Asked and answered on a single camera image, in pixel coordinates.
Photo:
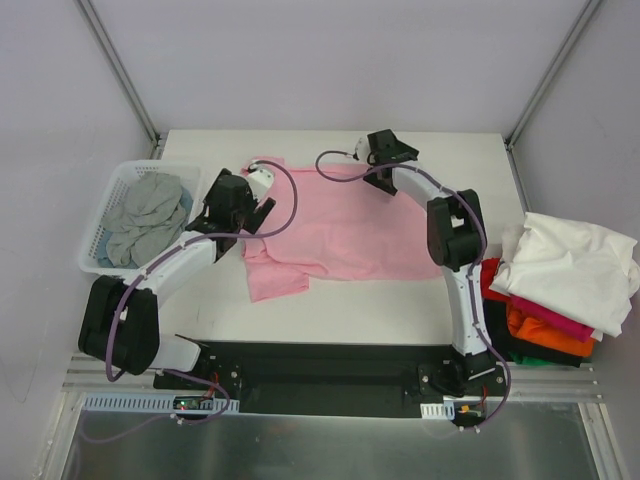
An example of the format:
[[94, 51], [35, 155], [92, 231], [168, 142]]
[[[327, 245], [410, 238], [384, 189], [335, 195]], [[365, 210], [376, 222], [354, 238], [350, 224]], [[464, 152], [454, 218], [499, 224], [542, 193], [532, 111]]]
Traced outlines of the pink t shirt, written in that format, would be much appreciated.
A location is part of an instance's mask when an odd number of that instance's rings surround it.
[[427, 249], [424, 210], [408, 195], [390, 196], [359, 179], [358, 164], [290, 167], [271, 159], [267, 197], [276, 204], [248, 239], [243, 259], [251, 301], [309, 289], [313, 278], [338, 281], [423, 281], [440, 268]]

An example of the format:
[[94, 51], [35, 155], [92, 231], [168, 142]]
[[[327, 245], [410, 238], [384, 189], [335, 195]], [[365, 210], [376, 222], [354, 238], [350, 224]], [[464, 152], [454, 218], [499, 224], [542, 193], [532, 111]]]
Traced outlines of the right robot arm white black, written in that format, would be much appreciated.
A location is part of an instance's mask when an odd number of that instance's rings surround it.
[[434, 390], [470, 395], [496, 369], [481, 295], [481, 263], [488, 246], [477, 193], [455, 191], [424, 170], [419, 151], [390, 130], [362, 137], [354, 158], [368, 165], [364, 180], [394, 195], [408, 195], [426, 213], [427, 249], [447, 286], [452, 317], [451, 360], [428, 375]]

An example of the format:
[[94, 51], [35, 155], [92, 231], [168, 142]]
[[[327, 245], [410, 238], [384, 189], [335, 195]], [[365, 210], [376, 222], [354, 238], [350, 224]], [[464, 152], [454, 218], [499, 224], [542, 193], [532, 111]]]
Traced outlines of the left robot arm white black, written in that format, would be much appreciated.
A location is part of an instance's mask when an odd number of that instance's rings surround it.
[[212, 366], [200, 357], [201, 346], [169, 333], [160, 310], [188, 280], [260, 229], [275, 206], [267, 195], [274, 180], [263, 165], [245, 174], [222, 170], [171, 247], [126, 276], [94, 281], [78, 347], [104, 361], [109, 380], [169, 369], [192, 389], [210, 381]]

